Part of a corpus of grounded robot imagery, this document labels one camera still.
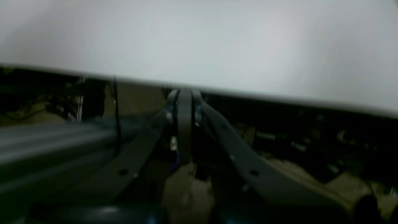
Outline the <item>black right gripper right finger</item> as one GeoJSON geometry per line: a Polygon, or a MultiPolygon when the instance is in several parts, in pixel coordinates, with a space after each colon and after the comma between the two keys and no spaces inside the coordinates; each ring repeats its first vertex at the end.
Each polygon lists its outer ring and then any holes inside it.
{"type": "Polygon", "coordinates": [[[185,91],[192,159],[211,178],[212,218],[348,218],[340,203],[265,161],[199,91],[185,91]]]}

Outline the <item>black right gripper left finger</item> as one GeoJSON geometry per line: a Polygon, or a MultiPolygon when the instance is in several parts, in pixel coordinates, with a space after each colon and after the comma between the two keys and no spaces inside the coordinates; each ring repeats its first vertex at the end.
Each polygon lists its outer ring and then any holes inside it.
{"type": "Polygon", "coordinates": [[[185,90],[172,90],[166,105],[135,131],[132,140],[98,172],[72,188],[77,203],[156,203],[169,174],[182,163],[185,90]]]}

